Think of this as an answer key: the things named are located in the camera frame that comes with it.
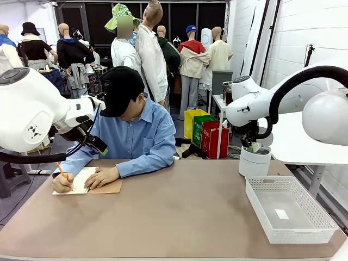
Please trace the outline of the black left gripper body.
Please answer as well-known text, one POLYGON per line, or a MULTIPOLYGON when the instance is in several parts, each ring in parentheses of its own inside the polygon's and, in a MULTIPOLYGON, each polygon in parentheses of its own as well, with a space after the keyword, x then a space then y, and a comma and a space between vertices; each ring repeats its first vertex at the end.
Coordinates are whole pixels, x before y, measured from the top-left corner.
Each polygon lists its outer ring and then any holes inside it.
POLYGON ((67 141, 79 141, 83 142, 88 137, 88 130, 93 124, 93 120, 88 120, 73 127, 65 133, 59 132, 58 134, 62 136, 67 141))

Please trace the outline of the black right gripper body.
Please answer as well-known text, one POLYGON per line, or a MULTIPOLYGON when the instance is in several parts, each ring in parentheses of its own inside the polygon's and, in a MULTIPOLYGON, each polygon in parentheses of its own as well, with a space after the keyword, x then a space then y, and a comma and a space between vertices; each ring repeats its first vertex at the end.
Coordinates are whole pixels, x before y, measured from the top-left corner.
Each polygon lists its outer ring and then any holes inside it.
POLYGON ((250 121, 244 125, 244 136, 245 141, 256 141, 258 135, 258 121, 250 121))

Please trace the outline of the person's left hand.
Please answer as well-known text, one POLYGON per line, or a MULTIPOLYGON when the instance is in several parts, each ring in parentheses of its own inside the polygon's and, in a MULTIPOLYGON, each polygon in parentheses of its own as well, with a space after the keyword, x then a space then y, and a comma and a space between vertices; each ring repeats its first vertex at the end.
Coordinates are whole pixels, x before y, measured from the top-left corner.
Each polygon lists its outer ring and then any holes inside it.
POLYGON ((98 167, 95 173, 85 181, 84 187, 93 190, 114 182, 119 178, 120 174, 116 166, 110 168, 98 167))

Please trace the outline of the person's right hand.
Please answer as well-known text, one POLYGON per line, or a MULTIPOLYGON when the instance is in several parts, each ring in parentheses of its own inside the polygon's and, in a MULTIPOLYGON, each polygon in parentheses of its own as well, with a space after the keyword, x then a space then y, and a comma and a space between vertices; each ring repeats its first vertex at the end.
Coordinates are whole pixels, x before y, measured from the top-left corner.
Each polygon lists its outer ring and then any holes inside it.
POLYGON ((73 188, 74 175, 65 173, 65 177, 60 173, 54 178, 52 187, 57 193, 67 193, 73 188))

